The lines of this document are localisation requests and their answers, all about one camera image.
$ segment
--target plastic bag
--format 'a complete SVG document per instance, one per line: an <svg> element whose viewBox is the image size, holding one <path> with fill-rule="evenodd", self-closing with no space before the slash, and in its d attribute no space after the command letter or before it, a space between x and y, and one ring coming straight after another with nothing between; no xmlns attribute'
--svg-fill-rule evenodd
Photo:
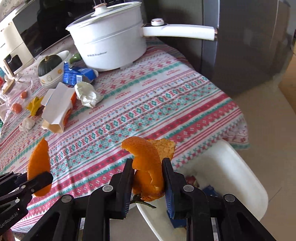
<svg viewBox="0 0 296 241"><path fill-rule="evenodd" d="M5 94L6 105L14 114L21 113L32 98L33 82L16 81L12 89Z"/></svg>

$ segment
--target pumpkin stem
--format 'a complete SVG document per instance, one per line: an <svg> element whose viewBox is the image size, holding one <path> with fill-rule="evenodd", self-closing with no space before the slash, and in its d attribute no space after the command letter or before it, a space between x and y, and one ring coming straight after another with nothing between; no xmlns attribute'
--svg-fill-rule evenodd
<svg viewBox="0 0 296 241"><path fill-rule="evenodd" d="M143 205L146 205L150 208L156 208L155 206L151 205L150 203L147 203L145 201L143 201L141 199L141 193L137 193L133 196L133 200L131 200L130 204L133 204L133 203L139 203L139 204L143 204Z"/></svg>

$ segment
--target green pumpkin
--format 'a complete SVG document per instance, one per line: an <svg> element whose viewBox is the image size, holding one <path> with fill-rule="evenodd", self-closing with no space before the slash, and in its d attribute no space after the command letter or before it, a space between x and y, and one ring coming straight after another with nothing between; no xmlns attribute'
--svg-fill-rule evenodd
<svg viewBox="0 0 296 241"><path fill-rule="evenodd" d="M44 76L52 71L62 62L62 59L58 55L46 56L38 66L38 76Z"/></svg>

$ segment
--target lid knob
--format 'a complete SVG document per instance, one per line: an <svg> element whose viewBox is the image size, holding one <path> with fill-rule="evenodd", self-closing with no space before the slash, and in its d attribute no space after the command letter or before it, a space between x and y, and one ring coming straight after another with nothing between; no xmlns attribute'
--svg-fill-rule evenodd
<svg viewBox="0 0 296 241"><path fill-rule="evenodd" d="M164 25L165 22L162 18L154 18L151 20L151 25L152 26L162 26Z"/></svg>
<svg viewBox="0 0 296 241"><path fill-rule="evenodd" d="M94 14L92 14L92 17L97 16L98 14L110 11L110 9L107 8L107 3L101 3L99 5L96 5L93 7L93 9L95 11L94 11Z"/></svg>

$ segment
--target pot lid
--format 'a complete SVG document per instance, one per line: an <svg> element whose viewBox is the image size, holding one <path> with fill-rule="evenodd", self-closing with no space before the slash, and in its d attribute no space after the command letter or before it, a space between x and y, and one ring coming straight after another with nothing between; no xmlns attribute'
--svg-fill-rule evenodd
<svg viewBox="0 0 296 241"><path fill-rule="evenodd" d="M69 30L72 27L75 27L75 28L84 27L86 25L89 25L95 21L102 19L103 17L122 13L131 8L139 7L140 5L141 5L141 2L126 2L126 3L120 3L113 6L109 6L109 7L107 7L107 3L96 5L94 6L95 12L92 12L74 21L68 27L66 27L66 30Z"/></svg>

